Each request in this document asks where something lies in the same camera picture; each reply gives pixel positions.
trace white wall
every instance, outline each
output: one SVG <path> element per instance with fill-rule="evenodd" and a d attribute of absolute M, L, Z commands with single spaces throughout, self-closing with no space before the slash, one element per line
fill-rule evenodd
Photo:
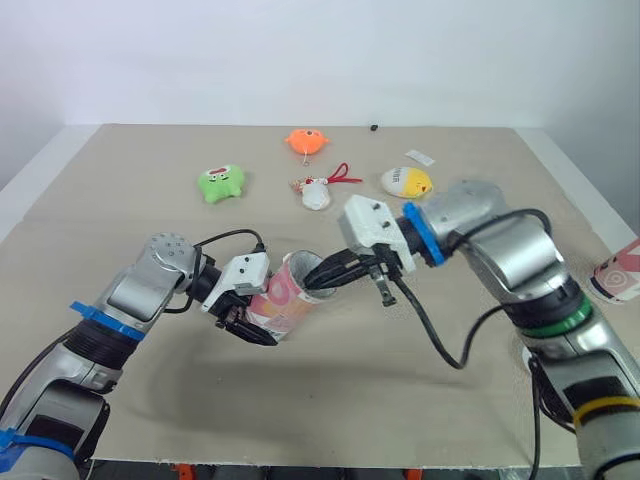
<path fill-rule="evenodd" d="M 67 123 L 544 126 L 640 227 L 637 0 L 7 5 Z"/>
<path fill-rule="evenodd" d="M 18 26 L 0 3 L 0 189 L 62 128 L 39 62 L 18 47 Z"/>

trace green plush toy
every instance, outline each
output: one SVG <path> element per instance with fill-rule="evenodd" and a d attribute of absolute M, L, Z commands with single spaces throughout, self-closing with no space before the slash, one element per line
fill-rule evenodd
<path fill-rule="evenodd" d="M 198 177 L 198 188 L 207 203 L 216 203 L 227 197 L 239 197 L 242 195 L 243 185 L 244 173 L 235 165 L 207 170 Z"/>

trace green band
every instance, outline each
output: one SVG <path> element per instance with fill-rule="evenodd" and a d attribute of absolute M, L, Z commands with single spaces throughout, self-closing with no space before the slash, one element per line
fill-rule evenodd
<path fill-rule="evenodd" d="M 591 302 L 586 295 L 583 296 L 582 303 L 578 309 L 567 318 L 560 320 L 553 325 L 540 328 L 522 328 L 520 331 L 527 337 L 547 338 L 562 335 L 565 332 L 577 327 L 591 315 Z"/>

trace orange plush toy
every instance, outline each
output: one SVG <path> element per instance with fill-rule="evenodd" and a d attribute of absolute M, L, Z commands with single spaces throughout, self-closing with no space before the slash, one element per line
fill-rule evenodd
<path fill-rule="evenodd" d="M 307 155 L 318 152 L 325 143 L 329 143 L 329 139 L 325 137 L 319 130 L 306 130 L 299 128 L 293 130 L 284 140 L 293 150 L 304 155 L 304 165 L 309 165 Z"/>

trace red string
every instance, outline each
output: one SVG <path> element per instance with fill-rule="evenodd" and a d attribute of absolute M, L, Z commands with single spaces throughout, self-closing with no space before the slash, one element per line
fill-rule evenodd
<path fill-rule="evenodd" d="M 338 165 L 336 171 L 333 172 L 333 174 L 329 178 L 327 178 L 327 183 L 360 183 L 362 181 L 361 178 L 348 178 L 347 173 L 349 173 L 349 165 L 347 165 L 346 162 L 342 162 L 340 165 Z"/>

